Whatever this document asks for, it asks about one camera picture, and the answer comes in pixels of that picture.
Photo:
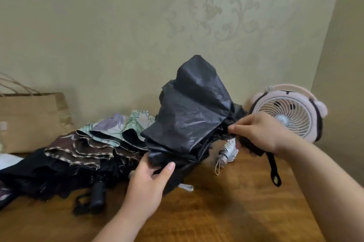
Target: left hand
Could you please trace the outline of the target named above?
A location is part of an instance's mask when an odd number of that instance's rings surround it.
[[[143,225],[152,216],[161,203],[163,189],[171,177],[175,163],[170,162],[158,175],[148,162],[148,153],[143,156],[137,166],[126,192],[120,213],[134,220],[135,224]]]

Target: fan center hub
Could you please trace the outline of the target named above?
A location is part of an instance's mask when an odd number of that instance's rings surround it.
[[[277,115],[275,116],[275,119],[278,120],[283,125],[287,125],[288,123],[288,119],[283,115]]]

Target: paper bag handle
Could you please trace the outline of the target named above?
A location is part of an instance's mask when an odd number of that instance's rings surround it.
[[[6,76],[6,77],[8,77],[8,78],[10,78],[11,80],[9,80],[9,79],[6,79],[6,78],[3,78],[3,77],[0,77],[0,80],[3,80],[3,81],[6,81],[6,82],[9,82],[9,83],[13,83],[13,84],[15,84],[15,85],[19,85],[20,87],[22,87],[23,89],[25,89],[31,96],[33,96],[33,93],[32,93],[32,91],[34,91],[34,92],[36,92],[36,93],[39,93],[40,95],[42,95],[40,92],[38,92],[37,90],[35,90],[35,89],[32,89],[32,88],[30,88],[30,87],[28,87],[28,86],[25,86],[25,85],[23,85],[23,84],[21,84],[20,82],[18,82],[18,81],[16,81],[15,79],[13,79],[11,76],[9,76],[9,75],[7,75],[7,74],[5,74],[5,73],[3,73],[3,72],[0,72],[0,74],[2,74],[2,75],[4,75],[4,76]],[[8,87],[8,86],[5,86],[4,84],[2,84],[2,83],[0,83],[0,85],[1,86],[3,86],[3,87],[5,87],[5,88],[8,88],[8,89],[11,89],[13,92],[15,92],[15,93],[18,93],[16,90],[14,90],[13,88],[10,88],[10,87]]]

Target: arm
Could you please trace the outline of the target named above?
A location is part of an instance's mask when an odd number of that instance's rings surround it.
[[[93,242],[133,242],[145,221],[161,203],[163,189],[174,168],[175,163],[171,162],[159,175],[153,175],[157,168],[152,168],[148,155],[144,155],[130,179],[121,209]]]
[[[327,241],[364,241],[364,189],[328,155],[264,112],[244,117],[229,131],[290,164]]]

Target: black umbrella handle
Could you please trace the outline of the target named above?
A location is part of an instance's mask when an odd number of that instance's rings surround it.
[[[271,166],[271,180],[273,184],[277,187],[280,187],[282,184],[281,177],[278,174],[277,164],[275,163],[274,155],[270,152],[266,152],[258,147],[256,147],[248,138],[239,137],[239,142],[242,146],[248,148],[251,152],[258,155],[259,157],[263,156],[266,153],[269,165]]]

